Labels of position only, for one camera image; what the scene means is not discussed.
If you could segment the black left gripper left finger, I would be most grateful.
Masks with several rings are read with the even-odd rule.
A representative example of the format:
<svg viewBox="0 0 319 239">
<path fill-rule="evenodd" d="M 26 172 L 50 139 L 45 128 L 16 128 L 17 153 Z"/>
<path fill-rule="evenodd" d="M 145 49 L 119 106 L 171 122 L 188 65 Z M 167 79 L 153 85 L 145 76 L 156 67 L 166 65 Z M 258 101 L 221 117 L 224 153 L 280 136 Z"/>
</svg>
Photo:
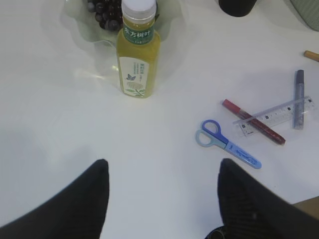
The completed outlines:
<svg viewBox="0 0 319 239">
<path fill-rule="evenodd" d="M 2 239 L 98 239 L 109 201 L 109 165 L 95 161 L 70 185 L 0 229 Z"/>
</svg>

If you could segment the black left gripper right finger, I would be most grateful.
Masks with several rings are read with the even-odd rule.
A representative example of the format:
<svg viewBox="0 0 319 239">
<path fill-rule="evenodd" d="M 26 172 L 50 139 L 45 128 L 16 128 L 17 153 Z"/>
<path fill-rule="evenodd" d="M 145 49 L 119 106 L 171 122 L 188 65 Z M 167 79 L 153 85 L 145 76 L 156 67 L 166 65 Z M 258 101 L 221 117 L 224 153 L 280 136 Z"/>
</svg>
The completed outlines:
<svg viewBox="0 0 319 239">
<path fill-rule="evenodd" d="M 230 239 L 317 239 L 318 219 L 287 203 L 229 158 L 221 161 L 217 194 Z"/>
</svg>

